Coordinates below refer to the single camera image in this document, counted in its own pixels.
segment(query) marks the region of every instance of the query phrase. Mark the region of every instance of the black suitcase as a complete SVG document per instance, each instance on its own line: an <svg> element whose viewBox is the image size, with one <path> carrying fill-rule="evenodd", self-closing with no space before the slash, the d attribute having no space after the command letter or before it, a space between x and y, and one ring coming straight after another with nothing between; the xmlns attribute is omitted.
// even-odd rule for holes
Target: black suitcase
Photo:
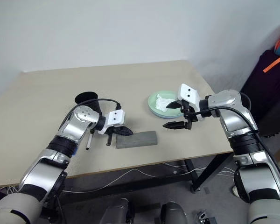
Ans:
<svg viewBox="0 0 280 224"><path fill-rule="evenodd" d="M241 90L251 99L251 114L261 136L280 132L280 63L263 72L278 58L273 50L265 51Z"/></svg>

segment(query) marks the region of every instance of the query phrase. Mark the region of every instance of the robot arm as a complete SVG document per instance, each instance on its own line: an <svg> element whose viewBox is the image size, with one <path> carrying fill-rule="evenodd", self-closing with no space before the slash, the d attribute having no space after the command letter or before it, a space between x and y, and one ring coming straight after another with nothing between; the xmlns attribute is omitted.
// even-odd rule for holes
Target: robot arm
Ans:
<svg viewBox="0 0 280 224"><path fill-rule="evenodd" d="M191 129L192 122L203 121L210 116L219 117L234 151L234 160L238 167L234 181L238 193L245 202L252 204L250 211L253 212L250 213L253 215L249 215L251 220L248 223L261 217L260 215L263 216L265 210L269 212L264 203L275 204L275 208L280 207L280 169L259 138L257 125L250 111L243 107L239 92L225 90L200 99L195 89L182 84L177 100L167 108L181 108L187 119L187 122L169 122L164 125L171 129Z"/></svg>
<svg viewBox="0 0 280 224"><path fill-rule="evenodd" d="M121 109L100 116L85 105L77 105L63 121L47 148L26 171L18 193L7 195L0 200L0 223L35 223L43 203L63 190L67 176L64 170L86 130L96 129L100 134L104 134L107 128L122 125L124 116Z"/></svg>

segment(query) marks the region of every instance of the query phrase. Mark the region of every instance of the plate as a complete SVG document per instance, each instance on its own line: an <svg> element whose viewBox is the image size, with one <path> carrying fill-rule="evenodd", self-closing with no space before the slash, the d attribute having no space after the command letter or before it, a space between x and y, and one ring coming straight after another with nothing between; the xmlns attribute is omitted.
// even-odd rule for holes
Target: plate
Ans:
<svg viewBox="0 0 280 224"><path fill-rule="evenodd" d="M150 95L148 98L148 107L151 110L151 112L160 117L160 118L165 118L165 119L173 119L173 118L178 118L182 116L181 109L168 109L166 112L160 111L157 108L155 108L155 102L157 100L157 95L160 95L162 98L167 98L167 99L176 99L177 98L177 93L174 91L158 91L154 92L153 94Z"/></svg>

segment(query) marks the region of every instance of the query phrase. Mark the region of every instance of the gray carpet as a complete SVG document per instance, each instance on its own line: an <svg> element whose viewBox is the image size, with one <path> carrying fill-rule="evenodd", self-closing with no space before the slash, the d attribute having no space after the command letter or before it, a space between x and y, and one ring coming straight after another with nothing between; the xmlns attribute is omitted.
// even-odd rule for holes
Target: gray carpet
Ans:
<svg viewBox="0 0 280 224"><path fill-rule="evenodd" d="M280 134L275 137L265 139L266 144L273 152L280 148ZM195 158L195 167L205 167L209 164L213 156ZM182 165L182 161L172 162L173 165ZM235 169L233 163L228 167ZM145 166L139 168L141 171L151 175L173 175L173 171L180 171L176 168L163 164ZM102 187L113 181L128 170L120 170L97 175L82 176L66 180L66 189L89 190ZM138 172L130 172L114 185L124 182L132 182L140 179L147 179ZM136 206L135 223L154 224L155 218L160 214L161 205L174 201L179 203L188 216L189 224L198 223L195 221L197 212L204 210L209 217L215 217L218 224L244 224L246 223L246 213L248 204L235 197L230 188L233 186L233 178L227 176L216 176L208 182L200 192L192 194L189 191L189 183L179 182L161 187L155 187L122 195L106 196L84 202L67 204L63 206L68 224L98 224L105 209L116 199L125 197ZM39 219L38 224L48 223Z"/></svg>

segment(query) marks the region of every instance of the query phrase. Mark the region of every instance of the table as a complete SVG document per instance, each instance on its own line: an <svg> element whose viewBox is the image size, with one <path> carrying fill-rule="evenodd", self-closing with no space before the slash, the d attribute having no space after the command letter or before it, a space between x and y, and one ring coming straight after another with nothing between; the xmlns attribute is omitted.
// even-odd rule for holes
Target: table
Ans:
<svg viewBox="0 0 280 224"><path fill-rule="evenodd" d="M230 153L218 119L193 123L192 130L169 130L162 127L168 120L150 112L150 94L177 91L181 83L197 89L201 97L213 94L185 60L22 73L0 97L0 186L20 181L83 91L119 101L126 112L125 125L135 133L155 130L158 145L116 149L115 137L108 147L107 136L95 134L92 149L86 151L86 136L66 169L68 176ZM100 105L103 113L115 108L112 103Z"/></svg>

